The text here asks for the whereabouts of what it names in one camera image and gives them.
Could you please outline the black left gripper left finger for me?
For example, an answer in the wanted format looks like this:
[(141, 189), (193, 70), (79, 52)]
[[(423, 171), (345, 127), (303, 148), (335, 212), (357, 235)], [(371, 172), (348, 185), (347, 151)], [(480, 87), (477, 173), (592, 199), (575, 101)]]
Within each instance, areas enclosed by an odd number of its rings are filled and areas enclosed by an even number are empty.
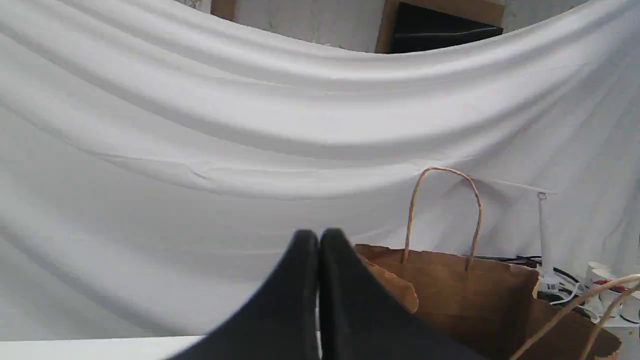
[(174, 360), (317, 360), (319, 240), (295, 231), (258, 291), (231, 317)]

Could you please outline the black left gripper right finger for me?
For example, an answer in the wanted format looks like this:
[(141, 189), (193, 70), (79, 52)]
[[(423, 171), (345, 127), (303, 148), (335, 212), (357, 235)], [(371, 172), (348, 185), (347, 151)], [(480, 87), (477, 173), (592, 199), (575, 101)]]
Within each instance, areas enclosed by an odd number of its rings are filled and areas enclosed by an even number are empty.
[(318, 312), (324, 360), (480, 360), (410, 313), (375, 279), (340, 228), (322, 234)]

